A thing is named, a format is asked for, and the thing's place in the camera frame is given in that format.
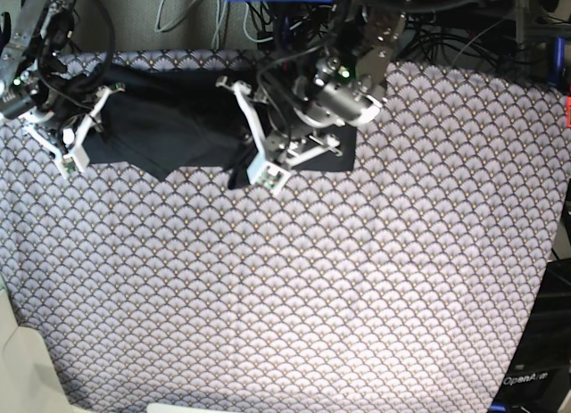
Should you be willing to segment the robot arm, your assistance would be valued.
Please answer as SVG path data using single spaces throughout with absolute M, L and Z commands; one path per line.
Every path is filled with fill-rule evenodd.
M 271 130 L 265 151 L 301 160 L 340 142 L 331 128 L 358 128 L 382 110 L 385 74 L 412 0 L 335 0 L 327 32 L 259 71 Z
M 39 125 L 53 135 L 78 120 L 86 120 L 96 132 L 104 132 L 95 105 L 103 91 L 103 77 L 110 70 L 116 50 L 116 32 L 101 0 L 87 0 L 103 19 L 107 33 L 105 57 L 89 74 L 65 78 L 60 56 L 76 28 L 78 0 L 24 0 L 15 25 L 1 45 L 1 123 L 26 113 L 37 114 Z

